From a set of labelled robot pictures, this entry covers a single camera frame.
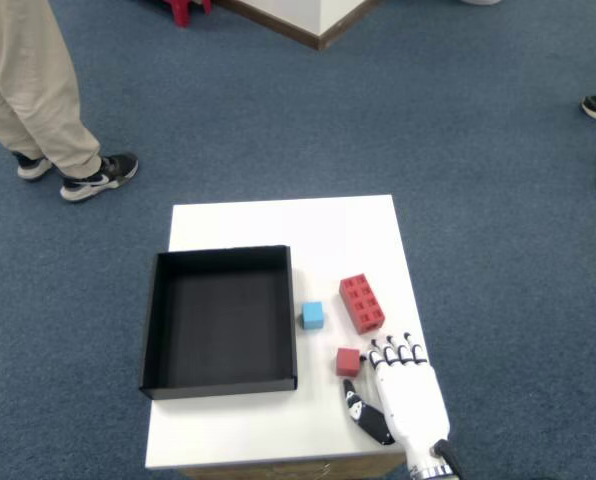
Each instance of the beige pants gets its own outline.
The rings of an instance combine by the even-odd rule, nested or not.
[[[0,142],[46,156],[84,178],[100,168],[100,145],[80,121],[78,83],[47,0],[0,0]]]

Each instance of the white wall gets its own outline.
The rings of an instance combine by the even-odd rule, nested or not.
[[[320,0],[320,30],[325,33],[365,0]]]
[[[240,1],[314,35],[321,35],[364,0]]]

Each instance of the blue cube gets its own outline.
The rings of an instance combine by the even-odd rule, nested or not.
[[[325,314],[322,311],[322,303],[310,302],[302,305],[302,328],[314,330],[322,328],[325,323]]]

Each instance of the robotic hand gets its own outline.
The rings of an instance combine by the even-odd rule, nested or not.
[[[434,369],[420,344],[405,333],[372,340],[366,360],[374,370],[384,416],[365,404],[349,380],[344,381],[349,414],[384,445],[405,447],[413,480],[464,476],[447,443],[449,419]]]

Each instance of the wooden baseboard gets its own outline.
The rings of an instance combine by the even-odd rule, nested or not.
[[[342,37],[352,25],[367,15],[374,7],[378,6],[381,1],[382,0],[365,0],[356,8],[354,8],[351,12],[334,24],[329,30],[320,35],[318,50],[329,48],[332,42]]]
[[[273,15],[270,15],[256,7],[247,5],[240,0],[214,0],[216,5],[220,5],[232,12],[242,15],[260,25],[263,25],[276,33],[289,37],[303,45],[315,50],[324,50],[329,48],[332,42],[340,38],[349,28],[358,20],[364,17],[373,7],[378,5],[381,0],[365,0],[355,9],[349,12],[345,17],[333,25],[322,35],[303,30],[300,27],[291,25]]]

